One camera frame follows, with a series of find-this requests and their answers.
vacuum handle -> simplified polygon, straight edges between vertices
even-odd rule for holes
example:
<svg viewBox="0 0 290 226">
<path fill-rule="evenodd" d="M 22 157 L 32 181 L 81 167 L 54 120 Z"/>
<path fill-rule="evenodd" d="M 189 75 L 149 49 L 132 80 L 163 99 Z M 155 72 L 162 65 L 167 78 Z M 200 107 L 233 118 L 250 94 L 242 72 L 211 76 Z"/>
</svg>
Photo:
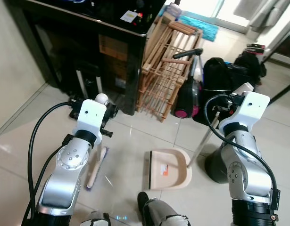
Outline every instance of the vacuum handle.
<svg viewBox="0 0 290 226">
<path fill-rule="evenodd" d="M 173 55 L 173 59 L 178 59 L 178 58 L 181 58 L 181 57 L 185 57 L 185 56 L 192 56 L 192 55 L 201 55 L 203 52 L 203 49 L 202 48 L 195 48 L 195 49 L 191 49 L 191 50 L 188 50 L 188 51 L 185 51 L 183 53 L 177 53 L 177 54 L 174 54 Z"/>
</svg>

dustpan label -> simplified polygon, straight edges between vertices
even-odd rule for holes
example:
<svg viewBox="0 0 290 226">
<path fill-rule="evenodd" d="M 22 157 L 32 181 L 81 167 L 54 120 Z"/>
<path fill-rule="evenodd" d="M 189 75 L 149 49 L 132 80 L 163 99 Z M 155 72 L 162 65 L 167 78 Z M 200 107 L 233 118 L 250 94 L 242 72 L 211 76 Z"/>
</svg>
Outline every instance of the dustpan label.
<svg viewBox="0 0 290 226">
<path fill-rule="evenodd" d="M 160 165 L 160 175 L 168 176 L 168 165 L 164 165 L 164 164 Z"/>
</svg>

blue mat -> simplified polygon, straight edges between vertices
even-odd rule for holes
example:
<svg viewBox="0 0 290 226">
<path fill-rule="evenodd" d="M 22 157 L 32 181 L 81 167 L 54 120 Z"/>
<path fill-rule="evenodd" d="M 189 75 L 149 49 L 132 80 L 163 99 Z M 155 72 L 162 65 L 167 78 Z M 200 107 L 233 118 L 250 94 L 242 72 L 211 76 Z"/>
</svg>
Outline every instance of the blue mat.
<svg viewBox="0 0 290 226">
<path fill-rule="evenodd" d="M 181 16 L 179 20 L 187 25 L 196 27 L 198 29 L 203 30 L 203 39 L 214 41 L 218 32 L 218 27 L 216 25 L 208 24 L 206 22 L 193 19 L 188 16 Z"/>
</svg>

black cable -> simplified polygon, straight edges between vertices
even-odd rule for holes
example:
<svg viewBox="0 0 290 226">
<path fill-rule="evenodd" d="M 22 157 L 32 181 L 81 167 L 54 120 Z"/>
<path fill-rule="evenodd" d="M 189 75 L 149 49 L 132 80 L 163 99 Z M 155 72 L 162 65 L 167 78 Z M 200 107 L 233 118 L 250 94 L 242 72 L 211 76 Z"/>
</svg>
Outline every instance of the black cable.
<svg viewBox="0 0 290 226">
<path fill-rule="evenodd" d="M 28 180 L 28 188 L 29 188 L 29 193 L 30 193 L 30 206 L 31 206 L 31 220 L 33 220 L 34 216 L 35 216 L 35 212 L 36 212 L 36 204 L 35 204 L 35 193 L 34 193 L 34 187 L 33 187 L 33 174 L 32 174 L 32 162 L 33 162 L 33 143 L 35 140 L 35 136 L 37 133 L 38 128 L 40 127 L 40 124 L 42 123 L 42 121 L 45 119 L 45 117 L 47 115 L 49 115 L 49 113 L 51 113 L 53 110 L 61 107 L 61 106 L 65 106 L 65 105 L 70 105 L 68 102 L 63 102 L 60 104 L 57 104 L 55 106 L 53 106 L 52 108 L 50 108 L 46 113 L 44 113 L 41 118 L 38 120 L 37 124 L 35 125 L 33 132 L 32 132 L 32 136 L 30 139 L 30 144 L 28 147 L 28 157 L 27 157 L 27 180 Z"/>
<path fill-rule="evenodd" d="M 209 118 L 207 117 L 207 106 L 208 106 L 208 104 L 212 101 L 212 100 L 215 100 L 215 99 L 217 99 L 217 98 L 219 98 L 219 97 L 228 97 L 229 98 L 229 95 L 226 95 L 226 94 L 219 94 L 219 95 L 216 95 L 216 96 L 214 96 L 214 97 L 212 97 L 212 98 L 210 98 L 207 102 L 206 102 L 206 104 L 205 104 L 205 107 L 204 107 L 204 115 L 205 115 L 205 119 L 206 119 L 206 121 L 207 121 L 207 124 L 208 124 L 208 126 L 210 127 L 210 129 L 212 130 L 212 132 L 218 137 L 218 138 L 220 138 L 221 140 L 223 140 L 224 142 L 226 142 L 226 143 L 228 143 L 228 144 L 230 144 L 230 145 L 232 145 L 232 146 L 235 146 L 236 148 L 239 148 L 239 149 L 241 149 L 241 150 L 243 150 L 243 151 L 245 151 L 246 153 L 249 153 L 250 155 L 252 155 L 253 157 L 255 157 L 264 167 L 265 167 L 265 169 L 266 169 L 266 171 L 268 172 L 268 174 L 269 174 L 269 176 L 270 176 L 270 178 L 271 178 L 271 180 L 272 180 L 272 185 L 273 185 L 273 195 L 272 195 L 272 198 L 275 198 L 276 197 L 276 195 L 275 195 L 275 192 L 277 191 L 277 183 L 276 183 L 276 179 L 275 179 L 275 176 L 274 176 L 274 174 L 273 174 L 273 172 L 272 172 L 272 170 L 271 170 L 271 168 L 267 165 L 267 163 L 262 159 L 262 158 L 260 158 L 257 154 L 255 154 L 255 153 L 253 153 L 251 150 L 249 150 L 249 149 L 247 149 L 247 148 L 245 148 L 245 147 L 243 147 L 243 146 L 241 146 L 241 145 L 239 145 L 239 144 L 237 144 L 237 143 L 234 143 L 234 142 L 232 142 L 232 141 L 230 141 L 230 140 L 228 140 L 228 139 L 226 139 L 226 138 L 224 138 L 223 136 L 221 136 L 214 128 L 213 128 L 213 126 L 211 125 L 211 123 L 210 123 L 210 121 L 209 121 Z"/>
<path fill-rule="evenodd" d="M 39 188 L 39 186 L 40 186 L 40 182 L 41 182 L 41 180 L 42 180 L 42 178 L 43 178 L 44 172 L 45 172 L 45 170 L 46 170 L 46 168 L 47 168 L 49 162 L 50 162 L 51 159 L 52 159 L 52 158 L 53 158 L 53 157 L 58 153 L 58 151 L 59 151 L 62 147 L 64 147 L 64 145 L 62 145 L 62 146 L 59 147 L 57 150 L 55 150 L 55 151 L 54 151 L 54 152 L 53 152 L 53 153 L 52 153 L 52 154 L 47 158 L 45 164 L 43 165 L 42 170 L 41 170 L 41 173 L 40 173 L 40 175 L 39 175 L 39 177 L 38 177 L 38 180 L 37 180 L 36 186 L 35 186 L 35 188 L 34 188 L 34 190 L 33 190 L 33 192 L 34 192 L 35 195 L 36 195 L 36 193 L 37 193 L 37 191 L 38 191 L 38 188 Z M 31 209 L 31 201 L 28 203 L 27 208 L 26 208 L 26 210 L 25 210 L 25 214 L 24 214 L 24 217 L 23 217 L 23 220 L 22 220 L 22 223 L 21 223 L 21 225 L 23 225 L 23 226 L 24 226 L 24 224 L 25 224 L 25 222 L 26 222 L 26 220 L 27 220 L 28 213 L 30 212 L 30 209 Z"/>
</svg>

sticker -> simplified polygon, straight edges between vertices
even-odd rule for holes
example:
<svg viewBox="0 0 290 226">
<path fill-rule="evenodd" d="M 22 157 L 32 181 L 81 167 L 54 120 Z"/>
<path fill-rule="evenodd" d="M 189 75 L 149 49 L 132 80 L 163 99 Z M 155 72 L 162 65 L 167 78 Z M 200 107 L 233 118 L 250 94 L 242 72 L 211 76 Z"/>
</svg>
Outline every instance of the sticker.
<svg viewBox="0 0 290 226">
<path fill-rule="evenodd" d="M 121 17 L 121 20 L 125 20 L 129 23 L 131 23 L 135 17 L 138 15 L 138 13 L 136 12 L 132 12 L 132 11 L 127 11 L 122 17 Z"/>
<path fill-rule="evenodd" d="M 160 165 L 160 175 L 168 176 L 168 165 Z"/>
</svg>

